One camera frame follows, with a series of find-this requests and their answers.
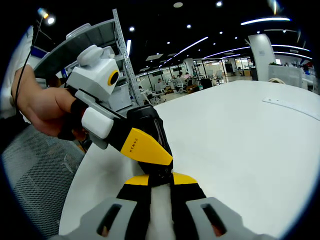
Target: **yellow lens ring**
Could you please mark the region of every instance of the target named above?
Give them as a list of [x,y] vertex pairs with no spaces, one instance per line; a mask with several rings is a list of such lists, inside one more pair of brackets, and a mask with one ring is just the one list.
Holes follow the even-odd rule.
[[108,85],[112,86],[113,84],[115,84],[116,81],[118,80],[118,77],[119,77],[119,72],[117,70],[114,70],[109,76]]

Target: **hand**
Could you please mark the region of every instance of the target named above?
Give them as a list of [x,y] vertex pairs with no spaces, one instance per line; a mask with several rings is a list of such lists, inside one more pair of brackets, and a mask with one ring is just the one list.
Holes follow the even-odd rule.
[[[11,95],[15,101],[22,68],[15,73]],[[86,134],[81,118],[86,107],[67,89],[42,89],[36,82],[31,66],[26,65],[18,89],[17,105],[25,117],[40,132],[60,139],[84,140]]]
[[79,100],[65,88],[41,89],[32,95],[26,117],[44,134],[83,141],[86,133],[81,125],[81,117],[85,109],[72,109],[72,106],[77,105],[77,101]]

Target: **black ceiling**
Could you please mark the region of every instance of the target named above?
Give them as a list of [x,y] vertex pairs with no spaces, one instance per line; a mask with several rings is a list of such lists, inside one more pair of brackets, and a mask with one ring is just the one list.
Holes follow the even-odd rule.
[[[278,15],[289,17],[292,21],[260,22],[243,26],[240,24],[258,18],[272,17],[273,10],[269,7],[267,0],[224,0],[222,7],[219,8],[216,7],[216,1],[180,1],[183,3],[180,8],[174,8],[173,5],[177,1],[172,0],[122,0],[119,3],[90,1],[89,5],[65,3],[53,6],[44,3],[41,7],[45,8],[49,14],[55,15],[56,22],[52,26],[45,24],[41,26],[41,30],[52,40],[40,33],[36,45],[50,51],[77,27],[85,23],[95,25],[112,19],[114,8],[117,8],[125,40],[132,40],[130,59],[135,74],[146,66],[151,67],[150,69],[157,68],[162,64],[160,61],[170,58],[169,54],[178,53],[204,37],[208,39],[174,57],[167,65],[181,63],[187,55],[189,58],[203,58],[222,51],[246,47],[248,45],[245,39],[248,39],[248,35],[256,34],[257,31],[266,33],[272,44],[303,47],[307,39],[302,34],[297,42],[297,32],[264,32],[266,29],[300,30],[295,19],[292,19],[283,6]],[[135,27],[134,32],[129,31],[131,26]],[[274,48],[274,50],[289,51],[283,48]],[[163,56],[153,62],[146,61],[148,56],[157,53]],[[249,55],[251,50],[248,48],[236,53]],[[306,51],[299,51],[299,54],[311,57],[311,54]]]

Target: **office chair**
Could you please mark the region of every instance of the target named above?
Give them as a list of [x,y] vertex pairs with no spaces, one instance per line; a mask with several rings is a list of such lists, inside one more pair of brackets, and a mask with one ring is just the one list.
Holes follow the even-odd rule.
[[224,77],[222,76],[222,71],[221,70],[216,71],[215,79],[217,81],[217,84],[220,85],[221,84],[220,80],[224,79]]
[[184,83],[184,81],[180,78],[176,79],[176,86],[179,88],[179,91],[177,92],[177,94],[182,94],[183,92],[187,92],[184,87],[186,86],[186,83]]
[[213,79],[214,78],[214,71],[213,70],[208,70],[208,78]]
[[161,93],[161,94],[166,94],[164,90],[164,86],[166,86],[166,83],[163,82],[158,82],[154,86],[154,91],[156,94]]
[[59,233],[65,200],[84,155],[72,141],[47,136],[32,125],[1,155],[15,198],[45,238]]

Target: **white table surface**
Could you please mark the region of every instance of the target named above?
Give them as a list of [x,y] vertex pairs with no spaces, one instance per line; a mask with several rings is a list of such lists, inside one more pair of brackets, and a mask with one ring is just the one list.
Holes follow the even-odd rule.
[[[318,95],[257,81],[222,84],[155,108],[164,122],[174,171],[195,178],[207,197],[240,214],[244,226],[253,232],[280,238],[298,219],[315,187],[320,121],[262,102],[266,97],[320,114]],[[70,186],[59,234],[77,228],[84,213],[117,196],[124,182],[139,174],[136,163],[113,147],[101,150],[92,144]],[[171,224],[165,187],[152,190],[149,228],[157,229],[148,236],[172,234],[165,230]],[[166,203],[160,196],[167,198]]]

